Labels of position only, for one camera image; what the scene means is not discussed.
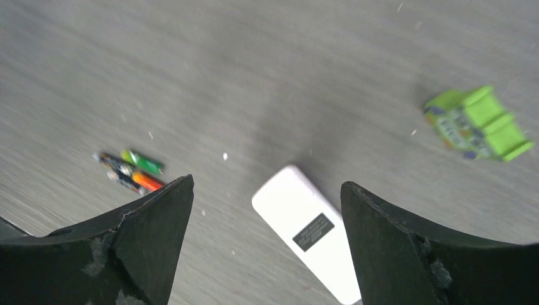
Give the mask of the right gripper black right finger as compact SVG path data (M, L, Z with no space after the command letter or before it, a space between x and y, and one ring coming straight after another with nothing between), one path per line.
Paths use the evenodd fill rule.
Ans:
M442 226L348 181L341 210L364 304L537 304L538 244Z

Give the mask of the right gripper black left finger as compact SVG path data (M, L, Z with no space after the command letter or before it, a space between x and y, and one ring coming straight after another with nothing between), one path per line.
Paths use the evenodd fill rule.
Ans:
M2 304L167 304L194 199L186 175L92 219L1 242Z

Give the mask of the white remote control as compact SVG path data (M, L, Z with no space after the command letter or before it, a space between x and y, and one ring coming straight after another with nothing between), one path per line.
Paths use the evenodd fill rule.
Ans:
M266 181L252 206L341 304L361 299L342 216L296 165Z

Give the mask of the green battery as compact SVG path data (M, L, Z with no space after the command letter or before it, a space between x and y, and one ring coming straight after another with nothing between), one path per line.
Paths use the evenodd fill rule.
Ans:
M132 165L141 168L147 172L161 175L163 173L164 164L152 159L145 154L141 154L131 149L126 149L120 153L122 159Z

